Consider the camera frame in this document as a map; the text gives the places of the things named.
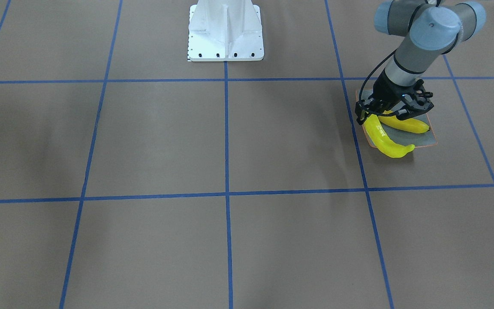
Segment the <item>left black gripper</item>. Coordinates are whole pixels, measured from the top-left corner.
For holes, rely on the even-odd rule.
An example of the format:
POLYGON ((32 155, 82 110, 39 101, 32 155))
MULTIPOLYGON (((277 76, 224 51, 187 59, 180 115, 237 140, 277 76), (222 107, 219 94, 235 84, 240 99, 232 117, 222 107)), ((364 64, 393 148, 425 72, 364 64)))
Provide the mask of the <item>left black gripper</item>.
POLYGON ((417 77, 403 71, 398 72, 400 76, 390 77, 388 72, 383 71, 373 84, 373 92, 369 96, 369 101, 357 101, 355 103, 356 122, 363 125, 372 114, 384 115, 385 111, 392 110, 400 102, 401 94, 414 85, 417 77))

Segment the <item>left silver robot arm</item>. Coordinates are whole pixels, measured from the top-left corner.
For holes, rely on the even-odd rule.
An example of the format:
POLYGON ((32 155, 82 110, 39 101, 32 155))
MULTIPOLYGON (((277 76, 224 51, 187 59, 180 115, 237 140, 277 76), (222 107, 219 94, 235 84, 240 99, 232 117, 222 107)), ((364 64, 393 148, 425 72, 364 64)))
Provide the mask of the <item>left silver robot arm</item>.
POLYGON ((402 43, 385 59, 386 67, 373 84, 372 94, 355 104, 357 123, 372 114, 391 115, 400 121, 429 112, 433 94, 424 88, 421 76, 439 57, 476 35, 485 25, 484 6, 467 1, 444 6, 439 0, 392 0, 378 6, 374 16, 377 31, 403 37, 402 43))

